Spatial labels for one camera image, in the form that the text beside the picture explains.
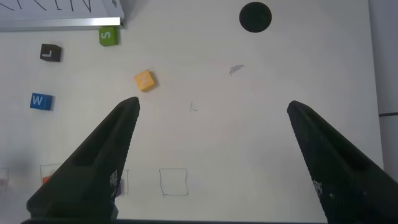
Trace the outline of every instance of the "white table surface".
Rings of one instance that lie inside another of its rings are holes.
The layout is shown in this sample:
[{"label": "white table surface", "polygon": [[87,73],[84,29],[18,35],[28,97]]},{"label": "white table surface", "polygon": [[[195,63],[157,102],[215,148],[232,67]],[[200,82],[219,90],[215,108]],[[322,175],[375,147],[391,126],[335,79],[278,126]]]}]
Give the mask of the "white table surface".
[{"label": "white table surface", "polygon": [[[28,218],[39,165],[63,162],[131,96],[119,218],[325,222],[286,109],[311,106],[382,167],[368,1],[262,1],[272,23],[258,34],[239,23],[248,2],[136,1],[115,47],[95,30],[0,33],[0,223]],[[63,47],[62,62],[40,60],[41,44]],[[145,69],[160,84],[147,93],[133,80]],[[30,109],[32,92],[55,96],[53,111]],[[164,197],[161,168],[187,169],[189,195]]]}]

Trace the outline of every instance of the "blue cube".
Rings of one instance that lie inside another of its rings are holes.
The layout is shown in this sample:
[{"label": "blue cube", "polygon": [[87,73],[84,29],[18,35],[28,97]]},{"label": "blue cube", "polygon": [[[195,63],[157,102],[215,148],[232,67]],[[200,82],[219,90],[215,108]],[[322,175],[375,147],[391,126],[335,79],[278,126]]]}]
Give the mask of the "blue cube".
[{"label": "blue cube", "polygon": [[32,93],[30,108],[39,110],[51,110],[52,96],[45,94]]}]

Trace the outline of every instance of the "orange cube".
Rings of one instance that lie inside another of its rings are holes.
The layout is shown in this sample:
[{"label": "orange cube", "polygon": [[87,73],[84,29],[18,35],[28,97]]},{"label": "orange cube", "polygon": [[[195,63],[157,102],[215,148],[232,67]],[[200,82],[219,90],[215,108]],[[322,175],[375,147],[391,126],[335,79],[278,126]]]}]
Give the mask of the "orange cube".
[{"label": "orange cube", "polygon": [[148,91],[156,86],[154,78],[150,75],[148,70],[143,71],[142,73],[136,75],[134,77],[136,80],[138,89],[141,91]]}]

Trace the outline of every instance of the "square outline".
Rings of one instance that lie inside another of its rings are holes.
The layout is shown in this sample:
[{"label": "square outline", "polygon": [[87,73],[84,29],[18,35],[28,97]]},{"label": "square outline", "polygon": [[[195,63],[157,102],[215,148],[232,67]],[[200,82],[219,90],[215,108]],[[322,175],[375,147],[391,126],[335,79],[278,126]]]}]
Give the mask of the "square outline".
[{"label": "square outline", "polygon": [[[162,171],[161,171],[162,169],[168,169],[168,170],[172,170],[172,169],[173,169],[173,170],[185,170],[185,172],[187,173],[187,174],[185,175],[185,188],[187,189],[187,194],[185,194],[185,195],[165,194],[164,191],[163,191],[163,186],[162,186]],[[163,197],[166,196],[166,195],[169,195],[169,196],[187,196],[187,195],[189,195],[188,184],[187,184],[188,170],[187,170],[186,168],[161,168],[161,169],[159,169],[159,173],[160,173],[160,189],[162,190]]]},{"label": "square outline", "polygon": [[6,188],[4,189],[4,191],[6,191],[8,189],[8,180],[10,178],[10,174],[9,174],[9,169],[8,168],[0,168],[0,169],[5,169],[7,170],[7,179],[6,179]]}]

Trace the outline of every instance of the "metal edge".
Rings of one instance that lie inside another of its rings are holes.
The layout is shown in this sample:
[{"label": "metal edge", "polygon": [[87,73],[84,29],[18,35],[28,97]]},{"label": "metal edge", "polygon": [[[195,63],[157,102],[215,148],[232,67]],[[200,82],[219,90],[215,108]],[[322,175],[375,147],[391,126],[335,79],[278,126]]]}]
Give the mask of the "metal edge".
[{"label": "metal edge", "polygon": [[0,20],[0,32],[34,30],[87,30],[97,29],[103,26],[123,27],[123,21],[120,17],[8,21]]}]

